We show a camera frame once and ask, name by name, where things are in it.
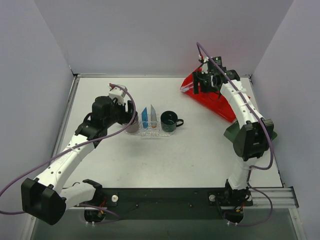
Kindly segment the purple cup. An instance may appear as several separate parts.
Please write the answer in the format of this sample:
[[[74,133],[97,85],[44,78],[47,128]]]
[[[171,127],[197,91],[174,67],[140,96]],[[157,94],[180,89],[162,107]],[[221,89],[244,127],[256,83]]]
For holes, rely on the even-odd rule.
[[[136,133],[140,128],[139,124],[139,119],[135,119],[131,125],[129,125],[126,129],[125,132],[129,134]]]

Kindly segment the blue toothpaste tube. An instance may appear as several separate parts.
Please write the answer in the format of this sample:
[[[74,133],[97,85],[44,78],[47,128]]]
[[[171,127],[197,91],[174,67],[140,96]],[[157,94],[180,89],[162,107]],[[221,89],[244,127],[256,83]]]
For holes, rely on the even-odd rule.
[[[143,128],[147,129],[149,125],[147,107],[145,107],[141,112],[141,122],[142,122]]]

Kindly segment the toothbrush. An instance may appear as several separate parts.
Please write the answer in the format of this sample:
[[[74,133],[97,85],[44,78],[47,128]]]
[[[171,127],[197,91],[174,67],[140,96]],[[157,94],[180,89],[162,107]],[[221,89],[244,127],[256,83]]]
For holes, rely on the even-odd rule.
[[[181,86],[180,87],[180,91],[185,93],[185,92],[189,91],[190,89],[192,89],[193,87],[194,87],[194,84],[193,83],[189,83],[187,85]]]

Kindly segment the white orange-capped toothpaste tube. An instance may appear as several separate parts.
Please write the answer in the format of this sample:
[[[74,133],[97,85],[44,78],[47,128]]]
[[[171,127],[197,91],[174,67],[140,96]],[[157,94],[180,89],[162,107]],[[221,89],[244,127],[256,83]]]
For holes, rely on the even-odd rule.
[[[150,105],[150,124],[153,129],[155,129],[158,125],[157,113],[152,104]]]

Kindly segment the dark green mug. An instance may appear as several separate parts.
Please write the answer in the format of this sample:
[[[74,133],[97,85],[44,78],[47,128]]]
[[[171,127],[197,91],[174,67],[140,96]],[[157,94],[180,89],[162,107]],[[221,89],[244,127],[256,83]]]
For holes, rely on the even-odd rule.
[[[184,120],[171,110],[164,111],[160,116],[161,128],[166,133],[173,133],[184,124]]]

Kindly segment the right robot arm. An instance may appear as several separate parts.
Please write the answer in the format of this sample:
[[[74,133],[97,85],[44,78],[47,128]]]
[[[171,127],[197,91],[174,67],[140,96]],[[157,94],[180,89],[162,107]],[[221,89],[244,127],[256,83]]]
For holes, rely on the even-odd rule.
[[[232,193],[244,192],[250,186],[253,169],[266,171],[274,163],[274,123],[255,108],[234,70],[230,73],[196,70],[192,81],[194,94],[217,93],[226,99],[235,114],[238,132],[231,142],[237,161],[226,186]]]

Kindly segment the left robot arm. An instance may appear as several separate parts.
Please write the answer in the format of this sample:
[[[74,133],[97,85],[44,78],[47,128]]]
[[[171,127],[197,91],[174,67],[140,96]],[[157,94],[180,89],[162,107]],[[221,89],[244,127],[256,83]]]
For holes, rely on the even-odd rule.
[[[92,206],[101,203],[102,186],[85,179],[76,186],[64,189],[70,175],[100,142],[112,135],[108,129],[115,123],[129,127],[137,115],[133,98],[124,103],[120,96],[99,96],[92,104],[91,112],[78,126],[63,152],[51,159],[50,165],[34,179],[26,178],[21,184],[21,200],[24,212],[43,222],[54,225],[73,206],[88,202]]]

